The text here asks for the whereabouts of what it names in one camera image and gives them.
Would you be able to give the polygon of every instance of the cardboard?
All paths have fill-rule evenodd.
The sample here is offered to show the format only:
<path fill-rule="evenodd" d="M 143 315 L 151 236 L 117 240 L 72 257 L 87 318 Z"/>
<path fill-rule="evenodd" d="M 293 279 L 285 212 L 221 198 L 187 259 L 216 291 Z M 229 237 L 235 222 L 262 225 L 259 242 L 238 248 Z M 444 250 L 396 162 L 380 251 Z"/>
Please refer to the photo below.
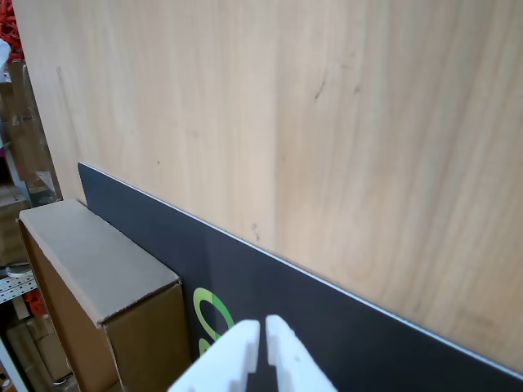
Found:
<path fill-rule="evenodd" d="M 74 200 L 20 214 L 38 286 L 83 392 L 164 392 L 190 365 L 181 282 Z"/>
<path fill-rule="evenodd" d="M 36 346 L 53 381 L 58 381 L 71 373 L 64 350 L 55 333 L 44 336 L 36 342 Z"/>
<path fill-rule="evenodd" d="M 27 66 L 17 61 L 7 68 L 11 82 L 0 83 L 0 117 L 7 125 L 9 149 L 18 175 L 31 194 L 49 188 L 61 198 Z M 48 173 L 46 180 L 39 173 Z"/>
<path fill-rule="evenodd" d="M 24 298 L 16 296 L 11 300 L 11 303 L 15 307 L 15 312 L 19 320 L 29 317 L 29 311 L 27 310 L 27 306 L 25 306 Z"/>
<path fill-rule="evenodd" d="M 38 392 L 54 391 L 52 379 L 24 323 L 9 328 L 7 339 L 31 386 Z"/>
<path fill-rule="evenodd" d="M 29 208 L 25 196 L 14 185 L 0 185 L 0 266 L 25 258 L 16 219 Z"/>
<path fill-rule="evenodd" d="M 110 387 L 107 392 L 122 392 L 122 386 L 119 382 Z"/>
<path fill-rule="evenodd" d="M 49 314 L 44 314 L 43 316 L 34 316 L 28 319 L 25 324 L 29 329 L 29 333 L 34 341 L 39 341 L 44 336 L 47 336 L 51 333 L 54 333 L 54 328 L 52 326 L 51 318 Z"/>

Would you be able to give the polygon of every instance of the perforated metal bracket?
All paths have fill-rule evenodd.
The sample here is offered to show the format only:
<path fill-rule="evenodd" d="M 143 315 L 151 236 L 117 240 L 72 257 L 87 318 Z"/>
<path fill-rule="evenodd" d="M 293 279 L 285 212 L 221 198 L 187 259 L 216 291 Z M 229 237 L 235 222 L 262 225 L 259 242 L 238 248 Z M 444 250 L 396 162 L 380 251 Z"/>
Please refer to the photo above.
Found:
<path fill-rule="evenodd" d="M 38 288 L 33 273 L 20 278 L 0 279 L 0 304 Z"/>

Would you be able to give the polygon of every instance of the cardboard box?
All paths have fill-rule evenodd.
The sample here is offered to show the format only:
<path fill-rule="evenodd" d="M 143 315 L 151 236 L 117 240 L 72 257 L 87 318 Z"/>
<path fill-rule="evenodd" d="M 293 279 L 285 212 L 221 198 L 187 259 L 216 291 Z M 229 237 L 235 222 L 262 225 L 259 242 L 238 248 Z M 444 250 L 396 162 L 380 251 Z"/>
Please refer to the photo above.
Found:
<path fill-rule="evenodd" d="M 15 298 L 11 299 L 11 303 L 15 308 L 15 312 L 19 320 L 28 318 L 30 316 L 22 296 L 16 296 Z"/>
<path fill-rule="evenodd" d="M 24 369 L 31 386 L 37 392 L 54 391 L 52 379 L 42 361 L 29 330 L 24 323 L 9 328 L 6 332 L 7 339 L 15 351 L 18 362 Z"/>
<path fill-rule="evenodd" d="M 53 381 L 58 381 L 71 373 L 64 349 L 55 333 L 44 336 L 36 342 L 36 346 Z"/>
<path fill-rule="evenodd" d="M 61 198 L 27 66 L 24 61 L 16 61 L 7 68 L 11 82 L 0 83 L 0 117 L 7 125 L 9 149 L 18 175 L 31 194 L 50 189 Z"/>
<path fill-rule="evenodd" d="M 43 337 L 55 333 L 49 314 L 34 316 L 25 323 L 34 341 L 39 341 Z"/>
<path fill-rule="evenodd" d="M 174 272 L 74 200 L 23 211 L 20 227 L 82 392 L 164 392 L 190 366 Z"/>
<path fill-rule="evenodd" d="M 16 219 L 29 208 L 25 196 L 14 185 L 0 185 L 0 265 L 25 259 Z"/>

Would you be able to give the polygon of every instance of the dark mark on wood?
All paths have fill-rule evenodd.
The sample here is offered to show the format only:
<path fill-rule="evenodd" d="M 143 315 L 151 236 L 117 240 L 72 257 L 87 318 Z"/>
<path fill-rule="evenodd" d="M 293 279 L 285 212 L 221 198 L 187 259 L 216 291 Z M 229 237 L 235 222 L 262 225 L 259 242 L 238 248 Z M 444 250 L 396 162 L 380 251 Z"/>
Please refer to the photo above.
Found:
<path fill-rule="evenodd" d="M 80 143 L 78 142 L 78 137 L 76 133 L 76 126 L 74 125 L 73 120 L 73 110 L 71 109 L 69 98 L 67 96 L 67 91 L 65 90 L 64 77 L 62 75 L 62 68 L 58 65 L 56 67 L 56 75 L 58 76 L 58 85 L 60 86 L 60 93 L 62 95 L 62 100 L 64 101 L 65 111 L 67 113 L 67 120 L 69 121 L 69 126 L 71 127 L 71 135 L 73 137 L 74 152 L 76 157 L 80 159 Z"/>
<path fill-rule="evenodd" d="M 320 97 L 321 92 L 324 90 L 325 82 L 327 81 L 327 71 L 324 73 L 324 80 L 321 81 L 321 86 L 318 89 L 318 92 L 316 92 L 316 95 L 314 96 L 314 100 L 318 100 Z"/>
<path fill-rule="evenodd" d="M 254 235 L 256 236 L 256 240 L 259 241 L 260 234 L 256 231 L 257 228 L 258 228 L 258 225 L 256 222 L 254 222 L 253 225 L 251 226 L 251 230 L 254 232 Z"/>

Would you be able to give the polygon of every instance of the red object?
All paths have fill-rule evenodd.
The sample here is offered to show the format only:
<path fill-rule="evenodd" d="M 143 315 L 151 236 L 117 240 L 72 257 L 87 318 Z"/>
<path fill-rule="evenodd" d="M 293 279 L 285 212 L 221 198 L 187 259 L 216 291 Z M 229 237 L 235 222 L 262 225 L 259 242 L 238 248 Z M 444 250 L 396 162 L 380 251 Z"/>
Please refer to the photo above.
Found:
<path fill-rule="evenodd" d="M 24 58 L 12 0 L 0 0 L 0 38 L 11 46 L 7 62 Z"/>
<path fill-rule="evenodd" d="M 35 288 L 30 292 L 26 292 L 24 294 L 24 298 L 27 302 L 29 302 L 29 308 L 31 308 L 31 312 L 33 312 L 35 316 L 43 316 L 44 314 L 47 314 L 47 308 L 43 303 L 40 290 Z"/>

